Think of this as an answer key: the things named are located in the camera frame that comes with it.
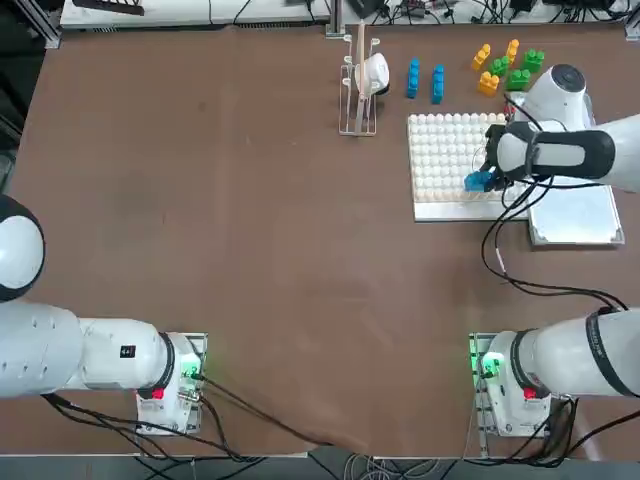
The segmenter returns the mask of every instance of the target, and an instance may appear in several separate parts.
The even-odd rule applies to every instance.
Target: lego brick
[[[515,38],[509,42],[507,46],[507,58],[509,59],[509,65],[513,65],[514,60],[516,59],[516,55],[518,53],[518,47],[520,46],[520,42]]]
[[[509,73],[506,89],[509,91],[524,90],[529,86],[531,73],[529,70],[514,70]]]
[[[418,83],[420,81],[420,60],[414,58],[409,63],[409,75],[407,78],[407,97],[416,98]]]
[[[527,50],[527,53],[524,54],[524,59],[522,60],[520,68],[522,70],[529,70],[531,73],[537,73],[540,71],[540,67],[542,67],[543,62],[544,52],[530,48]]]
[[[444,96],[444,66],[436,65],[431,81],[431,103],[438,105]]]
[[[491,65],[489,66],[489,72],[491,75],[496,75],[498,77],[502,77],[505,73],[507,73],[507,69],[509,68],[509,58],[505,55],[502,58],[496,58]]]
[[[484,192],[489,180],[491,180],[491,172],[471,172],[464,179],[464,190],[465,192]]]
[[[409,116],[407,137],[417,221],[489,220],[504,211],[501,192],[468,192],[465,178],[484,163],[489,126],[505,122],[502,113]],[[506,200],[513,201],[524,188],[518,184],[507,190]]]
[[[497,75],[492,76],[489,72],[484,72],[478,81],[478,91],[488,97],[493,97],[496,94],[499,84],[500,78],[498,78]]]
[[[487,58],[489,58],[490,54],[491,54],[491,46],[488,43],[485,43],[482,46],[482,48],[478,50],[478,53],[476,53],[476,56],[473,57],[473,60],[471,61],[471,68],[474,69],[475,71],[480,70],[480,67],[487,60]]]

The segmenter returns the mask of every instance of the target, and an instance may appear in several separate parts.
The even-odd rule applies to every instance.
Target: blue block
[[[431,82],[431,103],[438,105],[444,97],[444,67],[436,65]]]
[[[464,179],[466,192],[484,192],[484,186],[491,180],[491,172],[471,172]]]
[[[407,97],[416,98],[418,93],[418,81],[420,80],[420,60],[414,58],[409,64],[409,77],[407,78]]]

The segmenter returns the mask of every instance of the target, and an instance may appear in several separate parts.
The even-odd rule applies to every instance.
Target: green lego brick
[[[489,66],[489,72],[491,75],[497,75],[498,77],[502,77],[505,73],[507,73],[507,69],[509,68],[509,58],[504,56],[502,58],[496,58],[491,65]]]
[[[514,70],[509,73],[509,79],[507,80],[507,90],[524,90],[531,80],[531,73],[529,70]]]
[[[529,70],[531,73],[536,73],[542,67],[542,62],[544,62],[544,52],[542,50],[534,50],[530,48],[527,53],[524,54],[524,59],[522,60],[522,66],[520,67],[523,70]]]

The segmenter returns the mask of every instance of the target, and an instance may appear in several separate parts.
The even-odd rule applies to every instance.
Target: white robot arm
[[[518,111],[489,129],[483,169],[492,169],[492,188],[560,175],[640,191],[640,115],[592,127],[585,88],[578,70],[556,65],[525,97],[532,118]],[[533,434],[551,394],[640,396],[639,345],[640,310],[499,333],[481,363],[498,433]]]
[[[197,430],[206,335],[159,333],[138,320],[78,318],[16,300],[37,280],[44,256],[35,216],[0,195],[0,398],[135,390],[139,420],[181,433]]]

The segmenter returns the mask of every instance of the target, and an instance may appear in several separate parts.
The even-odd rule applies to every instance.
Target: orange lego brick
[[[476,56],[473,57],[473,61],[471,62],[471,68],[473,68],[476,71],[480,70],[480,67],[482,66],[484,61],[487,58],[489,58],[490,53],[491,53],[491,46],[488,43],[485,43],[482,46],[482,48],[478,50],[478,53],[476,53]]]
[[[491,76],[489,72],[484,72],[478,81],[478,91],[484,93],[487,97],[493,97],[498,90],[499,84],[500,77],[497,75]]]
[[[516,54],[518,53],[519,46],[520,42],[515,38],[509,42],[509,46],[507,47],[507,57],[509,58],[509,65],[512,65],[513,61],[516,59]]]

